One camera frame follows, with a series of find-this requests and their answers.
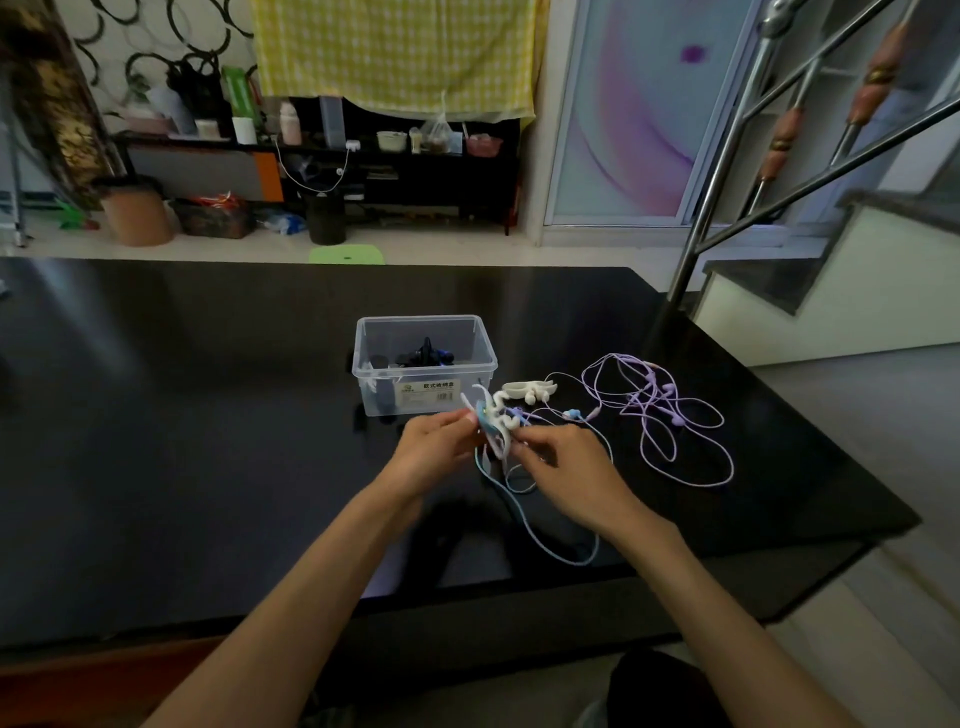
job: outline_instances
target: frosted glass panel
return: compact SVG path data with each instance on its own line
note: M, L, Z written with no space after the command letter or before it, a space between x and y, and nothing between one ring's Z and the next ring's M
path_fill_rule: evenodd
M678 214L753 4L592 0L554 222Z

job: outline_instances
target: hand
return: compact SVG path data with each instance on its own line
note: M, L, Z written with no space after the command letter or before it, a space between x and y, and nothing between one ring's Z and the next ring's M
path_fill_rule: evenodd
M596 435L586 427L521 427L514 431L514 438L511 454L534 477L543 494L571 519L608 541L620 526L629 529L631 522L636 524L637 515L660 518L633 494ZM552 449L556 466L543 462L534 448L527 446Z
M420 515L423 494L473 457L483 444L477 416L468 409L415 417L403 428L394 456L371 484L403 512L402 528Z

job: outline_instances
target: blue cable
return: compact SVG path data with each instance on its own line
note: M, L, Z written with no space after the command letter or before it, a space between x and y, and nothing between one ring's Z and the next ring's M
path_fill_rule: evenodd
M580 418L580 422L581 424L586 425L591 430L593 430L600 437L600 439L604 441L604 444L606 444L607 446L607 454L610 456L610 461L613 462L613 449L610 446L610 441L606 437L604 437L603 433L600 432L600 430L598 430L596 427L591 425L589 422L584 421L582 416ZM530 534L530 538L534 540L534 543L536 543L537 546L539 546L548 554L553 556L553 558L555 558L557 561L560 561L571 567L588 566L593 561L593 559L596 558L597 551L600 550L600 536L597 535L596 533L593 534L593 550L590 552L590 556L588 556L583 561L570 561L569 559L564 559L563 556L550 550L550 548L548 548L543 541L537 538L537 534L534 533L534 529L530 527L530 522L527 521L527 515L523 511L523 506L520 505L520 501L516 498L516 496L522 496L526 493L530 493L531 491L533 491L533 489L537 487L536 481L529 488L526 488L522 491L515 491L513 488L510 487L510 473L512 473L516 468L518 468L519 465L514 465L512 468L510 468L504 475L507 482L501 483L499 480L497 480L495 477L493 477L483 469L483 466L480 464L480 448L475 448L473 450L473 462L476 464L477 470L480 471L480 473L482 473L484 477L486 477L497 488L499 488L504 493L506 493L507 496L510 498L510 500L514 502L514 506L516 506L516 511L520 515L520 520L523 522L523 527L527 529L527 533Z
M530 523L527 521L527 515L523 512L523 506L520 505L520 501L516 499L514 492L509 488L507 488L507 486L505 486L503 483L501 483L499 480L497 480L495 477L493 477L483 469L483 466L480 465L480 448L474 449L473 462L476 463L477 470L480 471L484 475L484 477L486 477L497 488L499 488L504 493L506 493L507 496L510 498L510 500L514 502L514 505L516 506L516 511L520 514L520 520L523 521L523 526L527 529L527 533L530 534L530 538L532 538L534 542L536 542L537 546L539 546L548 554L553 556L557 561L562 561L571 567L585 567L591 561L593 561L593 559L597 555L597 551L600 550L600 537L597 534L595 533L593 534L593 551L590 552L590 556L588 556L584 561L570 561L569 559L564 559L563 556L551 551L543 541L537 538L537 534L534 533L534 529L530 527Z

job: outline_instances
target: clear plastic box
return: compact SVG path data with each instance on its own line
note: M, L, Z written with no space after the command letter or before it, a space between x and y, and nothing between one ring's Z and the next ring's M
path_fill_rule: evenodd
M429 338L453 354L453 364L399 367L396 360ZM496 354L479 316L382 316L357 322L353 375L368 417L445 412L462 405L460 393L479 399L474 384L490 388Z
M347 127L344 124L344 100L339 96L321 96L320 116L324 121L324 139L327 149L346 149Z

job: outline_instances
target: black trash bin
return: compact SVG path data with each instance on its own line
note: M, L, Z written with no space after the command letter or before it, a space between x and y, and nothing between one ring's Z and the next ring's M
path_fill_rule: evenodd
M347 239L347 213L340 190L307 195L306 228L317 245L339 245Z

